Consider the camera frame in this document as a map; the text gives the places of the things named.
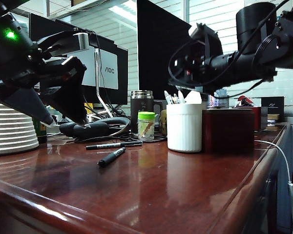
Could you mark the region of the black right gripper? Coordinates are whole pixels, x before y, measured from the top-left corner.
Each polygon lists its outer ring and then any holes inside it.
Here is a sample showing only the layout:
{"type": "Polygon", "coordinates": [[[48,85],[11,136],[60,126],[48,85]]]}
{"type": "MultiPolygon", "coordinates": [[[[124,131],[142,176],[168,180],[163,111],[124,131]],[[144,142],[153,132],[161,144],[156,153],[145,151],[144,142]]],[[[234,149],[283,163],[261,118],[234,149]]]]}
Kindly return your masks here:
{"type": "Polygon", "coordinates": [[[210,57],[207,41],[186,41],[168,47],[168,84],[177,89],[211,94],[210,57]]]}

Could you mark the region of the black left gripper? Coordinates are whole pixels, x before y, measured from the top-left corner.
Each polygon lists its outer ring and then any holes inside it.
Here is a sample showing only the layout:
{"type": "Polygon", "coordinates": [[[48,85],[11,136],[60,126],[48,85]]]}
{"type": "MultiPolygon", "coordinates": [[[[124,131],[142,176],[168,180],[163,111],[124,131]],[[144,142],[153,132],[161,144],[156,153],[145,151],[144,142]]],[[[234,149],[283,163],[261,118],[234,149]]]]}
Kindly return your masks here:
{"type": "Polygon", "coordinates": [[[81,89],[86,70],[75,56],[0,70],[0,103],[52,126],[55,121],[42,99],[76,124],[87,127],[81,89]],[[41,99],[33,89],[36,84],[40,85],[41,99]]]}

